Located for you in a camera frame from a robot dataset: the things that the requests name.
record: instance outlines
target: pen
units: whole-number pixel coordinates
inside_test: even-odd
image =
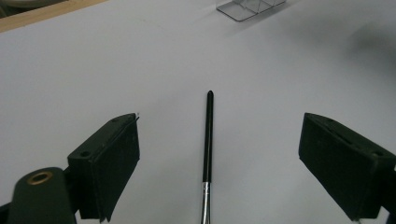
[[[205,123],[205,154],[203,176],[203,203],[201,224],[210,223],[210,183],[212,182],[213,91],[207,93]]]

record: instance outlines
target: black rod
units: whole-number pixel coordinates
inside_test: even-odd
[[[212,182],[213,91],[207,93],[203,182]]]

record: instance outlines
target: silver shaft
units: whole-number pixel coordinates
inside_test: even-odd
[[[201,224],[210,224],[210,182],[204,182]]]

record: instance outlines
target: wooden edge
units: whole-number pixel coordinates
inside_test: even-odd
[[[14,16],[0,19],[0,33],[26,26],[38,21],[60,16],[68,12],[89,7],[107,0],[67,0],[48,7],[23,12]]]

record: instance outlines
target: white surface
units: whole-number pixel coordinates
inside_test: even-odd
[[[0,204],[23,175],[65,168],[105,122],[138,112],[141,161],[111,223],[199,223],[212,90],[212,222],[350,223],[299,161],[303,115],[396,153],[395,9],[288,0],[236,23],[211,0],[109,0],[2,33]]]

